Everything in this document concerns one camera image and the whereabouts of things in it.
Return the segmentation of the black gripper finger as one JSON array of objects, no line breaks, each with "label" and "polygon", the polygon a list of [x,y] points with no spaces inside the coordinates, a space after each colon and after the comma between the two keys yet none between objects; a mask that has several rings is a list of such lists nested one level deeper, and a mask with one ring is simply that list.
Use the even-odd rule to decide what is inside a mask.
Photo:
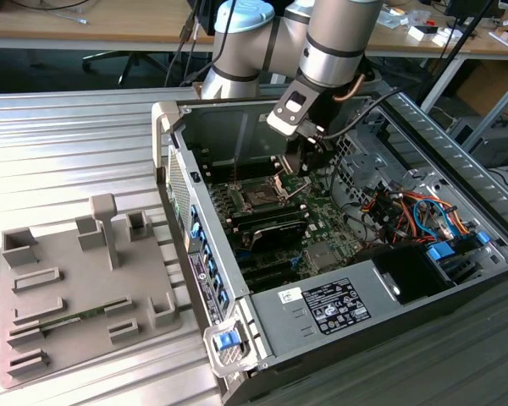
[{"label": "black gripper finger", "polygon": [[313,144],[307,139],[301,139],[298,175],[307,176],[315,170],[327,167],[333,156],[334,146],[330,141],[321,140]]}]

